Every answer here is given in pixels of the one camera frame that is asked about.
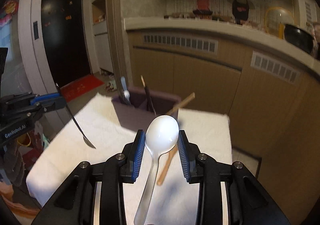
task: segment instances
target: pot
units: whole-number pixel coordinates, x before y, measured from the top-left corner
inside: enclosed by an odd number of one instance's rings
[[[312,53],[313,50],[313,36],[305,30],[298,28],[294,25],[284,25],[284,38],[287,42],[300,48],[301,50]]]

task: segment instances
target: purple container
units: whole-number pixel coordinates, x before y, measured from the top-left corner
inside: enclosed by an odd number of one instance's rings
[[[120,125],[134,132],[139,129],[146,132],[156,117],[166,114],[175,104],[181,102],[181,98],[177,95],[150,90],[151,100],[156,110],[156,115],[154,115],[153,112],[147,111],[147,97],[144,88],[129,87],[128,91],[132,105],[122,104],[120,96],[113,97],[111,101]],[[177,120],[178,111],[171,116]]]

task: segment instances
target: table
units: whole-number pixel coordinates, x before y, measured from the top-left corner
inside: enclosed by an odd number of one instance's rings
[[[54,138],[27,176],[32,197],[44,206],[55,190],[81,161],[96,164],[122,151],[133,142],[136,133],[119,124],[110,97],[97,94],[76,116],[88,139],[97,149],[88,147],[73,121]],[[188,140],[201,152],[218,162],[231,164],[229,118],[226,115],[179,109],[178,123]],[[159,173],[167,155],[160,158]],[[134,184],[123,184],[127,224],[132,225],[150,170],[151,156],[145,149],[140,175]],[[223,220],[228,224],[225,187],[221,187]],[[162,186],[155,186],[145,224],[195,224],[199,184],[188,184],[183,177],[179,154],[172,159]]]

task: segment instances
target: metal screw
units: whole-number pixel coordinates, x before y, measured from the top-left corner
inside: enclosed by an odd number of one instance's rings
[[[236,161],[233,164],[235,165],[236,168],[239,168],[239,169],[243,168],[243,164],[241,162],[239,162],[239,161]]]
[[[125,155],[122,153],[116,154],[116,159],[118,159],[118,160],[122,160],[122,159],[124,159],[124,157],[125,157]]]
[[[83,162],[81,162],[81,163],[79,164],[79,167],[81,167],[81,168],[86,168],[88,165],[89,165],[89,162],[83,161]]]
[[[200,153],[199,155],[198,155],[198,158],[200,159],[200,160],[206,160],[207,159],[207,155],[206,154],[204,154],[204,153]]]

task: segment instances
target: red doormat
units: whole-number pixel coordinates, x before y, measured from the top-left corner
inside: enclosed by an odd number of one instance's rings
[[[92,89],[103,85],[104,82],[94,77],[87,75],[61,88],[61,93],[67,102],[91,91]]]

